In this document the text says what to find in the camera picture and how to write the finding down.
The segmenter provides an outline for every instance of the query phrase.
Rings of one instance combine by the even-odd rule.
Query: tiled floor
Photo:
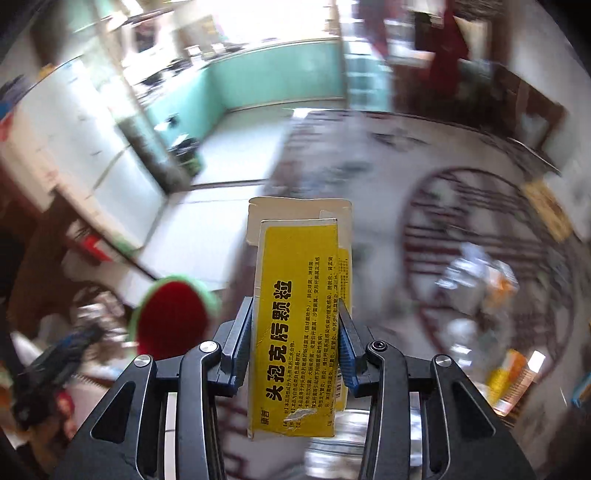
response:
[[[188,275],[209,290],[222,290],[246,229],[248,200],[260,189],[228,187],[173,195],[138,261],[163,277]],[[143,274],[116,263],[104,263],[83,276],[115,288],[131,305],[140,303],[152,283]]]
[[[293,109],[342,108],[343,102],[298,102],[230,113],[203,143],[205,168],[196,184],[260,180],[271,174],[289,129]]]

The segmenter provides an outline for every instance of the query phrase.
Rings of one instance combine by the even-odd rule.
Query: wooden furniture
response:
[[[564,107],[553,102],[506,67],[497,65],[492,79],[492,97],[498,111],[497,128],[507,137],[513,137],[533,150],[540,150],[566,113]],[[528,144],[521,125],[523,115],[545,120],[533,144]]]
[[[82,220],[72,205],[59,192],[54,192],[51,206],[38,218],[37,229],[28,241],[8,303],[8,319],[12,326],[29,338],[37,336],[39,322],[45,315],[58,313],[70,319],[70,308],[77,293],[89,286],[108,289],[92,281],[74,281],[66,277],[61,262],[69,246],[78,244],[66,235],[70,225]],[[158,277],[121,252],[108,239],[90,230],[119,253],[131,266],[152,280]]]

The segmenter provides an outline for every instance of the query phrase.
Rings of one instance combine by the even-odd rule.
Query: red and green object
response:
[[[129,324],[137,354],[161,360],[184,355],[205,340],[215,321],[219,300],[203,283],[182,275],[156,282],[135,309]]]

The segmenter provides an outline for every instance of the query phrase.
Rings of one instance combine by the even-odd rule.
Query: barcode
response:
[[[341,395],[341,385],[343,384],[343,376],[340,374],[340,367],[337,367],[336,370],[336,392],[335,397],[337,400],[340,400]]]

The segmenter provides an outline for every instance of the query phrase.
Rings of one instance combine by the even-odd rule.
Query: decorative circular pattern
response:
[[[445,325],[462,314],[435,282],[461,256],[462,242],[482,246],[513,269],[519,291],[509,315],[511,334],[502,346],[526,355],[533,349],[544,353],[544,378],[573,330],[573,275],[564,246],[553,240],[519,188],[496,174],[450,168],[421,181],[404,212],[402,254],[408,291],[438,351],[447,350]],[[493,320],[478,321],[486,327]]]

